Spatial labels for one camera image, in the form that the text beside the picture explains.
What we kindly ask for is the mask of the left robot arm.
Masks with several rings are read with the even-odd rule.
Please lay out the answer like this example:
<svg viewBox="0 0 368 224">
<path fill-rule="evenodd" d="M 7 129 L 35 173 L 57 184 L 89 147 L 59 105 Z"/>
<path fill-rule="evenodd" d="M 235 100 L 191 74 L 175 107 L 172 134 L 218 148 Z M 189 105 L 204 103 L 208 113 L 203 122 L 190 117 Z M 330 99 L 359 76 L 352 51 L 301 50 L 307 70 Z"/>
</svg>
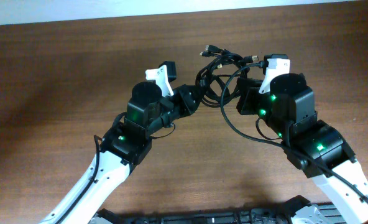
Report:
<svg viewBox="0 0 368 224">
<path fill-rule="evenodd" d="M 85 173 L 42 223 L 89 223 L 144 160 L 154 133 L 192 115 L 205 93 L 202 85 L 182 85 L 167 95 L 153 82 L 135 85 L 127 110 L 116 116 L 104 136 L 94 137 L 96 153 Z"/>
</svg>

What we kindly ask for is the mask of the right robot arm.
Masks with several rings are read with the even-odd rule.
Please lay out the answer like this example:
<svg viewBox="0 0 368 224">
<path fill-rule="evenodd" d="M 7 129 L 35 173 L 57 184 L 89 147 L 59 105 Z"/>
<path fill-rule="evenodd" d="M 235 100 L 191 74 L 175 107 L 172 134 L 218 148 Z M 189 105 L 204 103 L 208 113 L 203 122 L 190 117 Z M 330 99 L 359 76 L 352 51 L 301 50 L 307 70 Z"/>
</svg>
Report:
<svg viewBox="0 0 368 224">
<path fill-rule="evenodd" d="M 303 74 L 239 78 L 237 110 L 256 114 L 281 139 L 287 159 L 324 192 L 347 223 L 368 223 L 368 180 L 342 134 L 318 119 Z"/>
</svg>

